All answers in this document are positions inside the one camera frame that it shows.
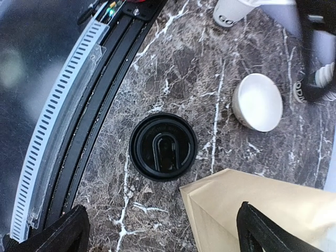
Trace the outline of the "stack of paper cups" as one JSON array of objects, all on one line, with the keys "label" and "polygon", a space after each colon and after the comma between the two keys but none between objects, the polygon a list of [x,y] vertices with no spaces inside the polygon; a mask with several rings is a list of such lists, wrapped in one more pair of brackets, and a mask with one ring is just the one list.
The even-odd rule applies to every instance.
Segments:
[{"label": "stack of paper cups", "polygon": [[293,85],[293,95],[300,103],[335,101],[335,63],[319,68]]}]

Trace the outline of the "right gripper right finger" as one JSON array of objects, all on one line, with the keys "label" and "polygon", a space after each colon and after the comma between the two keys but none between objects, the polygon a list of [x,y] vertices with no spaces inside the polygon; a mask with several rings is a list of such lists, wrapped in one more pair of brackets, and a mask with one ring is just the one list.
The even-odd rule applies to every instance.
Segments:
[{"label": "right gripper right finger", "polygon": [[236,223],[240,251],[320,251],[282,229],[248,202],[242,203]]}]

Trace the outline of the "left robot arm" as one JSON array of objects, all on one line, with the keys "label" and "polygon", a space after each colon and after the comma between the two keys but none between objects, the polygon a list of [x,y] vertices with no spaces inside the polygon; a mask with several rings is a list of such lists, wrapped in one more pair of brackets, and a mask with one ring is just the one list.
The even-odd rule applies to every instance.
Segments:
[{"label": "left robot arm", "polygon": [[298,102],[335,100],[335,1],[296,1],[304,77],[294,85]]}]

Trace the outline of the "black cup lid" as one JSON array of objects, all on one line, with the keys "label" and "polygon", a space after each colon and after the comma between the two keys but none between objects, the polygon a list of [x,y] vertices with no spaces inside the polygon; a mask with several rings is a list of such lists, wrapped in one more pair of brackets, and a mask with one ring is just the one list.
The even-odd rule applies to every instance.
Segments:
[{"label": "black cup lid", "polygon": [[172,113],[155,113],[133,129],[129,155],[135,169],[147,179],[173,181],[194,164],[197,138],[183,118]]}]

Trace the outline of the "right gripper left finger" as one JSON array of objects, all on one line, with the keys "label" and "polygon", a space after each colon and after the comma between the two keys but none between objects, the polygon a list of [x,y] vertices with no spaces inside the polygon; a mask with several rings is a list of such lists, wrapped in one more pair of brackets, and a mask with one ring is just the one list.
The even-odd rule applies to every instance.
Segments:
[{"label": "right gripper left finger", "polygon": [[51,226],[22,243],[5,238],[5,251],[87,251],[89,233],[86,208],[77,205]]}]

